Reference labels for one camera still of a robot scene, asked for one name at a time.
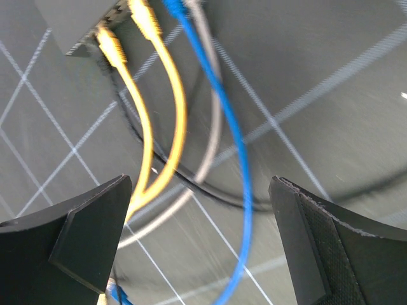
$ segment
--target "blue ethernet cable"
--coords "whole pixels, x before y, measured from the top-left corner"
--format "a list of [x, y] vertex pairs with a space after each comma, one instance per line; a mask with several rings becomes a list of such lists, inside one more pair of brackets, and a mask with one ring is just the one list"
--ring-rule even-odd
[[127, 299], [127, 294], [125, 291], [118, 286], [115, 282], [110, 281], [109, 284], [107, 285], [107, 291], [109, 292], [109, 295], [117, 302], [122, 305], [133, 305], [128, 299]]
[[244, 226], [242, 233], [242, 244], [240, 247], [240, 254], [238, 262], [235, 266], [235, 270], [229, 280], [228, 285], [223, 290], [222, 294], [218, 299], [213, 303], [214, 305], [223, 305], [225, 304], [230, 297], [233, 295], [237, 285], [239, 284], [242, 274], [244, 272], [245, 264], [247, 262], [249, 251], [251, 247], [251, 231], [252, 231], [252, 191], [251, 191], [251, 178], [249, 171], [249, 162], [247, 159], [247, 152], [245, 144], [243, 142], [242, 133], [240, 131], [237, 119], [233, 113], [228, 96], [223, 88], [223, 85], [220, 83], [216, 74], [212, 70], [209, 60], [205, 54], [204, 48], [199, 40], [195, 29], [191, 25], [188, 17], [186, 16], [186, 8], [182, 0], [162, 0], [163, 4], [167, 7], [169, 13], [183, 26], [185, 34], [187, 35], [200, 63], [202, 69], [205, 71], [207, 78], [212, 85], [213, 89], [216, 90], [219, 95], [224, 115], [230, 126], [230, 130], [233, 135], [233, 139], [237, 146], [238, 157], [240, 161], [240, 167], [243, 177], [243, 188], [244, 188]]

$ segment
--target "cable bundle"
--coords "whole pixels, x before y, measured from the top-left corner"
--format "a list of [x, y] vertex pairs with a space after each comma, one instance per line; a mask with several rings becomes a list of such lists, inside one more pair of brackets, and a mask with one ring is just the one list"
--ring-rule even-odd
[[[203, 70], [205, 71], [207, 78], [212, 85], [212, 124], [211, 132], [209, 136], [209, 144], [207, 146], [205, 155], [201, 162], [201, 165], [194, 176], [194, 183], [200, 184], [203, 183], [206, 175], [210, 169], [212, 160], [215, 157], [219, 139], [221, 134], [221, 111], [222, 106], [228, 124], [230, 126], [233, 139], [236, 143], [238, 149], [238, 156], [240, 160], [240, 166], [243, 176], [243, 187], [244, 187], [244, 230], [242, 235], [242, 247], [240, 251], [240, 256], [236, 268], [232, 274], [231, 280], [227, 285], [224, 292], [219, 296], [218, 300], [214, 303], [224, 304], [231, 297], [234, 290], [236, 289], [242, 271], [244, 270], [245, 263], [249, 255], [249, 249], [251, 244], [251, 227], [252, 227], [252, 191], [251, 191], [251, 179], [249, 172], [249, 163], [247, 160], [247, 153], [245, 150], [245, 144], [243, 142], [242, 134], [238, 126], [236, 117], [229, 103], [227, 94], [221, 83], [221, 75], [219, 63], [216, 58], [216, 54], [211, 43], [211, 37], [209, 34], [209, 26], [205, 19], [205, 15], [198, 3], [198, 1], [188, 0], [186, 4], [188, 8], [192, 11], [194, 16], [197, 29], [202, 38], [203, 45], [198, 38], [197, 33], [190, 24], [186, 13], [187, 9], [184, 6], [184, 3], [181, 0], [163, 0], [164, 5], [167, 7], [168, 11], [172, 16], [178, 19], [181, 25], [184, 27], [185, 33], [188, 36], [188, 39], [191, 42], [192, 47], [194, 48], [197, 57], [201, 63]], [[183, 145], [185, 140], [186, 132], [186, 102], [184, 89], [178, 74], [178, 71], [175, 67], [175, 64], [170, 56], [170, 53], [166, 49], [162, 39], [161, 39], [161, 29], [156, 20], [154, 11], [148, 6], [146, 0], [129, 0], [128, 2], [130, 11], [132, 12], [132, 18], [137, 26], [140, 28], [144, 37], [151, 41], [155, 47], [157, 54], [161, 58], [163, 65], [169, 75], [171, 86], [174, 92], [174, 98], [176, 102], [176, 127], [174, 132], [174, 139], [170, 151], [170, 155], [166, 161], [164, 169], [161, 171], [157, 179], [153, 184], [146, 188], [149, 178], [149, 171], [151, 168], [151, 162], [153, 158], [153, 132], [151, 128], [151, 123], [149, 120], [148, 112], [144, 101], [139, 93], [136, 85], [132, 81], [130, 73], [126, 67], [126, 58], [124, 52], [120, 46], [118, 39], [114, 34], [107, 30], [104, 27], [99, 27], [96, 38], [99, 42], [99, 47], [105, 55], [106, 59], [109, 61], [112, 67], [115, 67], [121, 77], [123, 78], [128, 90], [134, 99], [136, 109], [140, 115], [141, 124], [142, 124], [142, 133], [143, 133], [143, 145], [144, 152], [142, 158], [141, 171], [139, 179], [137, 181], [134, 193], [130, 200], [128, 213], [126, 216], [126, 221], [128, 221], [133, 214], [138, 211], [143, 206], [147, 205], [153, 198], [155, 198], [163, 188], [169, 183], [171, 177], [176, 172], [176, 168], [179, 164], [181, 154], [183, 151]], [[136, 232], [131, 238], [122, 241], [119, 244], [119, 248], [123, 248], [126, 245], [139, 240], [143, 236], [152, 232], [160, 224], [165, 222], [168, 218], [176, 213], [190, 198], [193, 191], [187, 189], [185, 192], [175, 200], [175, 202], [161, 213], [158, 217], [150, 222], [146, 227], [142, 228], [140, 231]], [[116, 285], [116, 294], [118, 299], [123, 304], [131, 304], [127, 300], [127, 296], [124, 291], [121, 290], [119, 286]]]

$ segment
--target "black plastic part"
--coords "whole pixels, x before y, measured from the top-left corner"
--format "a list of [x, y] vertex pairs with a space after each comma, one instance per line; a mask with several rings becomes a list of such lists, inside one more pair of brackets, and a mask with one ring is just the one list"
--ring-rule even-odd
[[[310, 228], [331, 289], [331, 295], [314, 304], [407, 304], [407, 231], [348, 211], [284, 178], [274, 177], [269, 191], [274, 209], [296, 205], [303, 210], [302, 222]], [[282, 198], [284, 204], [278, 203]], [[276, 220], [285, 245], [292, 238], [285, 227], [292, 226], [292, 221], [287, 217]], [[299, 290], [309, 279], [292, 268], [304, 264], [298, 262], [302, 260], [299, 255], [288, 253], [293, 250], [284, 246], [294, 290], [301, 295]], [[300, 300], [298, 304], [308, 305]]]
[[128, 16], [127, 2], [119, 0], [35, 0], [63, 54], [88, 56], [82, 40], [105, 21], [114, 27]]
[[0, 224], [0, 304], [94, 305], [105, 291], [132, 184], [117, 177]]
[[271, 196], [297, 302], [301, 305], [317, 304], [331, 290], [302, 206], [293, 204], [300, 199], [281, 184], [273, 187]]

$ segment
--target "black cable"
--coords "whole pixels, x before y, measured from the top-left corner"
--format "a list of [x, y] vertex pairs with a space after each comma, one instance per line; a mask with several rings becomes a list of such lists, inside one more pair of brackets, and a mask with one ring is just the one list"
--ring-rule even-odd
[[[114, 72], [110, 72], [109, 77], [113, 85], [114, 94], [118, 97], [118, 100], [120, 102], [120, 108], [123, 112], [125, 120], [127, 121], [128, 127], [132, 131], [132, 134], [133, 136], [135, 136], [136, 140], [138, 140], [140, 143], [143, 143], [143, 138], [132, 123], [129, 109], [120, 94]], [[168, 159], [167, 155], [165, 155], [164, 153], [158, 153], [156, 151], [153, 151], [153, 156], [154, 159], [159, 161], [162, 165], [165, 165]], [[224, 191], [220, 191], [216, 187], [206, 182], [204, 182], [203, 184], [196, 184], [193, 180], [194, 174], [181, 164], [178, 165], [178, 169], [175, 171], [174, 175], [181, 180], [182, 184], [191, 189], [194, 193], [200, 193], [204, 196], [212, 198], [217, 202], [225, 203], [233, 207], [244, 208], [243, 198], [228, 194]], [[253, 210], [257, 212], [272, 212], [272, 204], [270, 203], [270, 201], [260, 201], [257, 199], [253, 199]]]
[[380, 180], [372, 182], [368, 186], [358, 187], [345, 194], [332, 195], [335, 203], [344, 203], [355, 200], [360, 197], [373, 196], [378, 193], [384, 193], [401, 184], [407, 182], [407, 167], [398, 170], [397, 172], [386, 177], [380, 177]]

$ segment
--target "white grid line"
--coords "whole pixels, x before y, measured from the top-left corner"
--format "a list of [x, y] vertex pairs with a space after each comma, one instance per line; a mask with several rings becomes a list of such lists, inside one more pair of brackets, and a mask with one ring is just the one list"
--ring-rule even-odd
[[297, 162], [300, 164], [302, 169], [305, 171], [305, 173], [308, 175], [308, 177], [311, 179], [311, 181], [314, 183], [316, 188], [320, 191], [320, 193], [325, 197], [325, 199], [329, 200], [332, 202], [332, 199], [329, 197], [328, 193], [325, 191], [325, 189], [322, 187], [321, 183], [318, 181], [317, 177], [314, 175], [314, 173], [311, 171], [310, 167], [305, 163], [305, 160], [301, 157], [300, 153], [297, 151], [297, 149], [294, 147], [293, 143], [288, 139], [287, 135], [283, 132], [281, 129], [280, 125], [276, 122], [274, 117], [270, 114], [270, 111], [267, 109], [266, 105], [263, 103], [263, 101], [259, 98], [257, 93], [253, 90], [253, 87], [249, 84], [249, 82], [246, 80], [246, 78], [243, 76], [243, 74], [240, 72], [238, 67], [235, 65], [233, 60], [229, 57], [229, 55], [225, 52], [225, 50], [222, 48], [222, 46], [219, 44], [218, 41], [214, 40], [215, 48], [217, 52], [220, 54], [221, 58], [223, 61], [226, 62], [227, 66], [229, 69], [232, 71], [232, 73], [235, 75], [237, 78], [238, 82], [243, 86], [244, 90], [249, 94], [250, 98], [253, 100], [253, 102], [256, 104], [258, 109], [263, 113], [263, 115], [267, 118], [269, 124], [273, 127], [273, 129], [277, 132], [277, 135], [280, 137], [280, 139], [283, 141], [283, 143], [287, 146], [288, 150], [291, 152], [291, 154], [294, 156], [294, 158], [297, 160]]
[[[283, 123], [285, 120], [291, 118], [308, 105], [314, 103], [316, 100], [318, 100], [318, 98], [321, 98], [322, 96], [324, 96], [325, 94], [329, 93], [337, 86], [342, 84], [344, 81], [350, 79], [358, 72], [367, 68], [367, 66], [372, 64], [375, 60], [378, 60], [379, 58], [382, 58], [383, 56], [388, 54], [390, 51], [392, 51], [400, 44], [404, 43], [406, 40], [407, 40], [407, 24], [403, 24], [395, 31], [390, 33], [388, 36], [383, 38], [381, 41], [379, 41], [377, 44], [375, 44], [374, 46], [360, 54], [356, 59], [354, 59], [347, 65], [343, 66], [341, 69], [337, 70], [332, 75], [330, 75], [330, 77], [323, 80], [317, 86], [309, 90], [306, 94], [302, 95], [300, 98], [291, 102], [287, 107], [283, 108], [283, 110], [279, 111], [274, 116], [274, 120], [278, 124]], [[351, 64], [357, 64], [357, 69], [352, 70], [350, 68]], [[268, 121], [266, 121], [260, 126], [258, 126], [256, 129], [248, 133], [244, 138], [244, 142], [246, 144], [250, 144], [271, 130], [273, 130], [273, 126], [269, 124]], [[224, 151], [222, 151], [216, 156], [212, 163], [212, 167], [214, 168], [219, 166], [222, 162], [232, 157], [235, 153], [236, 153], [235, 145], [231, 145], [230, 147], [226, 148]], [[141, 213], [143, 213], [144, 210], [146, 210], [145, 213], [147, 213], [149, 210], [163, 202], [164, 200], [161, 199], [162, 196], [165, 196], [165, 199], [167, 199], [169, 196], [173, 196], [173, 194], [176, 194], [178, 191], [183, 189], [183, 185], [181, 183], [176, 185], [175, 187], [173, 189], [168, 190], [166, 193], [163, 193], [161, 196], [155, 199], [146, 208], [144, 208], [141, 211]], [[135, 217], [133, 217], [133, 219], [130, 220], [130, 223], [136, 220], [136, 218], [138, 218], [138, 214], [135, 215]]]
[[[175, 26], [170, 34], [164, 39], [164, 44], [168, 46], [170, 43], [172, 43], [175, 38], [182, 33], [183, 27], [181, 25]], [[143, 76], [148, 69], [151, 68], [151, 66], [154, 64], [154, 62], [158, 59], [158, 54], [156, 51], [154, 51], [149, 58], [141, 65], [140, 69], [134, 74], [133, 76], [133, 81], [138, 81], [141, 76]], [[127, 92], [127, 87], [124, 87], [120, 94], [124, 95]]]
[[[204, 208], [204, 206], [202, 206], [202, 204], [199, 202], [198, 198], [193, 194], [192, 195], [193, 199], [195, 200], [195, 202], [197, 203], [198, 207], [201, 209], [202, 213], [206, 216], [206, 218], [209, 220], [210, 224], [212, 224], [212, 227], [214, 227], [215, 231], [218, 233], [218, 235], [222, 238], [223, 242], [226, 244], [226, 246], [229, 248], [230, 252], [236, 257], [236, 259], [239, 260], [239, 257], [235, 251], [235, 249], [232, 248], [232, 246], [230, 245], [229, 241], [226, 239], [226, 237], [224, 237], [223, 233], [221, 232], [220, 228], [216, 225], [216, 223], [214, 222], [214, 220], [212, 219], [212, 217], [208, 214], [208, 212], [206, 211], [206, 209]], [[267, 303], [269, 303], [269, 305], [273, 305], [273, 302], [270, 300], [270, 298], [267, 296], [266, 292], [263, 290], [263, 288], [261, 288], [260, 284], [256, 281], [256, 279], [254, 278], [253, 274], [249, 271], [249, 269], [244, 266], [244, 271], [247, 273], [247, 275], [249, 276], [249, 278], [253, 281], [253, 283], [255, 284], [255, 286], [258, 288], [258, 290], [260, 291], [260, 293], [263, 295], [263, 297], [266, 299]]]
[[[20, 92], [21, 88], [23, 87], [25, 80], [27, 79], [28, 74], [31, 72], [32, 67], [34, 67], [34, 64], [36, 63], [36, 60], [38, 58], [38, 55], [41, 53], [41, 50], [43, 49], [43, 46], [45, 45], [48, 36], [51, 34], [51, 29], [47, 29], [43, 35], [43, 37], [41, 38], [33, 56], [31, 57], [28, 66], [24, 72], [24, 74], [22, 75], [20, 81], [18, 82], [17, 87], [15, 88], [13, 95], [11, 96], [10, 100], [7, 103], [6, 108], [3, 111], [3, 114], [0, 117], [0, 126], [2, 125], [3, 121], [6, 119], [7, 114], [9, 113], [12, 105], [14, 104], [14, 101], [18, 95], [18, 93]], [[2, 41], [0, 41], [0, 48], [2, 49], [3, 53], [5, 51], [5, 46], [3, 44]]]
[[[281, 255], [275, 259], [270, 259], [267, 262], [264, 262], [260, 265], [253, 267], [250, 272], [252, 275], [260, 275], [261, 273], [271, 271], [278, 267], [281, 267], [281, 266], [285, 265], [286, 262], [287, 262], [286, 257], [284, 255]], [[247, 275], [247, 274], [242, 275], [243, 280], [247, 279], [248, 277], [249, 277], [249, 275]], [[190, 290], [189, 292], [185, 292], [185, 293], [181, 294], [180, 296], [185, 301], [186, 299], [189, 299], [191, 297], [196, 297], [197, 295], [200, 295], [202, 293], [225, 286], [229, 282], [229, 280], [230, 280], [230, 278], [223, 278], [221, 280], [214, 281], [208, 285], [201, 286], [194, 290]], [[173, 298], [164, 300], [162, 302], [156, 303], [155, 305], [169, 305], [169, 304], [175, 303], [177, 301], [178, 301], [178, 298], [173, 297]]]
[[17, 217], [21, 216], [31, 205], [31, 203], [38, 197], [38, 195], [43, 191], [44, 188], [52, 181], [52, 179], [61, 171], [61, 169], [65, 166], [65, 164], [74, 156], [74, 151], [77, 151], [85, 141], [91, 136], [91, 134], [96, 130], [97, 127], [106, 119], [107, 115], [117, 106], [117, 102], [112, 101], [110, 105], [105, 109], [105, 111], [99, 116], [99, 118], [95, 121], [95, 123], [89, 128], [89, 130], [84, 134], [84, 136], [79, 140], [79, 142], [74, 147], [74, 150], [62, 160], [60, 165], [54, 169], [51, 175], [45, 180], [43, 185], [39, 187], [37, 192], [31, 197], [31, 199], [25, 204], [23, 209], [17, 214]]
[[[0, 129], [0, 136], [3, 138], [3, 140], [6, 142], [7, 146], [10, 148], [11, 152], [14, 154], [14, 156], [16, 157], [16, 159], [18, 160], [18, 162], [20, 162], [22, 168], [25, 170], [25, 172], [27, 173], [27, 175], [31, 178], [31, 180], [33, 181], [33, 183], [36, 185], [36, 187], [41, 187], [41, 184], [39, 184], [37, 178], [35, 178], [34, 174], [32, 173], [32, 171], [30, 170], [30, 168], [28, 167], [27, 163], [23, 160], [23, 158], [21, 157], [20, 153], [16, 150], [15, 146], [13, 145], [13, 143], [11, 143], [11, 141], [9, 140], [9, 138], [7, 137], [6, 133], [3, 131], [3, 129]], [[49, 205], [52, 205], [52, 201], [50, 199], [50, 197], [48, 197], [47, 193], [45, 191], [42, 191], [45, 200], [48, 202]]]
[[65, 134], [65, 132], [63, 131], [63, 129], [61, 128], [61, 126], [58, 124], [57, 120], [54, 118], [53, 114], [51, 113], [51, 111], [48, 109], [48, 107], [45, 105], [44, 101], [42, 100], [42, 98], [38, 95], [38, 92], [32, 87], [30, 81], [27, 79], [28, 76], [24, 77], [23, 72], [21, 71], [21, 69], [19, 68], [19, 66], [17, 65], [17, 63], [15, 62], [14, 58], [11, 56], [11, 54], [9, 53], [9, 51], [6, 49], [6, 47], [4, 46], [3, 43], [0, 42], [0, 48], [3, 51], [4, 55], [6, 55], [7, 59], [9, 60], [9, 62], [12, 64], [12, 66], [14, 67], [14, 69], [17, 71], [18, 75], [20, 75], [20, 77], [22, 78], [22, 80], [24, 81], [25, 85], [28, 87], [28, 89], [31, 91], [32, 95], [35, 97], [35, 99], [37, 100], [37, 102], [39, 103], [39, 105], [41, 106], [41, 108], [44, 110], [44, 112], [46, 113], [46, 115], [49, 117], [49, 119], [51, 120], [51, 122], [54, 124], [54, 126], [57, 128], [57, 130], [59, 131], [59, 133], [61, 134], [62, 138], [64, 138], [65, 142], [68, 144], [69, 148], [71, 148], [71, 150], [74, 151], [75, 156], [78, 158], [79, 162], [82, 164], [83, 168], [88, 172], [89, 176], [91, 176], [91, 178], [93, 179], [93, 181], [96, 184], [99, 184], [99, 181], [96, 179], [95, 175], [90, 171], [89, 167], [86, 165], [85, 161], [83, 161], [82, 157], [79, 155], [79, 153], [77, 151], [75, 151], [75, 147], [73, 146], [72, 142], [68, 139], [67, 135]]
[[[132, 230], [132, 228], [128, 225], [125, 224], [125, 226], [130, 230], [130, 232], [134, 235], [134, 231]], [[141, 241], [137, 240], [137, 243], [139, 244], [139, 246], [141, 247], [141, 249], [144, 251], [144, 253], [147, 255], [148, 259], [151, 261], [151, 263], [154, 265], [154, 267], [157, 269], [157, 271], [161, 274], [162, 278], [165, 280], [165, 282], [167, 283], [167, 285], [170, 287], [170, 289], [172, 290], [172, 292], [176, 295], [177, 301], [181, 302], [182, 304], [185, 305], [183, 298], [178, 294], [178, 292], [175, 290], [174, 286], [172, 286], [171, 282], [168, 280], [168, 278], [165, 276], [165, 274], [163, 273], [163, 271], [160, 269], [160, 267], [158, 267], [158, 264], [156, 263], [156, 261], [152, 258], [152, 256], [150, 255], [150, 253], [147, 251], [147, 249], [143, 246], [143, 244], [141, 243]]]
[[8, 213], [8, 215], [11, 218], [15, 218], [15, 214], [14, 212], [11, 210], [10, 206], [7, 204], [6, 200], [4, 200], [3, 196], [1, 196], [0, 194], [0, 203], [3, 206], [3, 208], [6, 210], [6, 212]]
[[[83, 168], [88, 172], [89, 176], [92, 178], [92, 180], [95, 182], [95, 184], [97, 186], [99, 186], [99, 181], [96, 179], [95, 175], [91, 172], [91, 170], [89, 169], [88, 165], [85, 163], [85, 161], [83, 161], [82, 157], [79, 155], [79, 153], [77, 152], [77, 147], [74, 147], [72, 142], [68, 139], [67, 135], [65, 134], [65, 132], [63, 131], [63, 129], [60, 127], [60, 125], [58, 124], [57, 120], [54, 118], [54, 116], [52, 115], [52, 113], [50, 112], [50, 110], [48, 109], [48, 107], [45, 105], [44, 101], [42, 100], [42, 98], [38, 95], [37, 91], [32, 87], [31, 83], [28, 81], [27, 76], [24, 76], [22, 74], [21, 69], [19, 68], [19, 66], [17, 65], [17, 63], [14, 61], [13, 57], [11, 56], [11, 54], [8, 52], [8, 50], [4, 47], [3, 53], [6, 55], [6, 57], [8, 58], [8, 60], [11, 62], [11, 64], [14, 66], [15, 70], [17, 71], [17, 73], [22, 77], [22, 80], [24, 81], [24, 83], [27, 85], [28, 89], [31, 91], [31, 93], [34, 95], [34, 97], [36, 98], [36, 100], [38, 101], [38, 103], [40, 104], [40, 106], [43, 108], [44, 112], [47, 114], [47, 116], [49, 117], [49, 119], [51, 120], [51, 122], [54, 124], [54, 126], [57, 128], [57, 130], [59, 131], [59, 133], [61, 134], [61, 136], [64, 138], [64, 140], [67, 142], [67, 144], [69, 145], [69, 147], [71, 148], [71, 152], [73, 154], [76, 155], [76, 157], [79, 159], [79, 161], [81, 162]], [[90, 130], [88, 133], [91, 135], [93, 133], [94, 130]], [[79, 144], [83, 145], [83, 143], [85, 142], [85, 140], [80, 141]], [[44, 189], [44, 186], [40, 186], [38, 181], [35, 179], [35, 177], [33, 176], [33, 174], [31, 173], [31, 171], [29, 170], [29, 168], [24, 168], [26, 170], [26, 172], [28, 173], [28, 175], [30, 177], [32, 177], [34, 183], [36, 183], [36, 185], [38, 186], [38, 192], [42, 191]], [[31, 203], [26, 204], [25, 208], [23, 208], [23, 210], [18, 213], [18, 216], [21, 215], [24, 212], [24, 209], [27, 209], [29, 207]], [[148, 253], [148, 251], [143, 247], [143, 245], [139, 242], [140, 246], [142, 247], [143, 251], [146, 253], [146, 255], [149, 257], [150, 261], [154, 264], [154, 266], [157, 268], [157, 270], [160, 272], [160, 274], [163, 276], [164, 280], [168, 283], [168, 285], [170, 286], [170, 288], [172, 289], [172, 291], [174, 291], [174, 293], [176, 294], [176, 296], [179, 297], [178, 293], [175, 291], [175, 289], [173, 288], [173, 286], [170, 284], [170, 282], [168, 281], [168, 279], [165, 277], [165, 275], [162, 273], [162, 271], [160, 270], [160, 268], [158, 267], [158, 265], [156, 264], [156, 262], [153, 260], [153, 258], [150, 256], [150, 254]]]

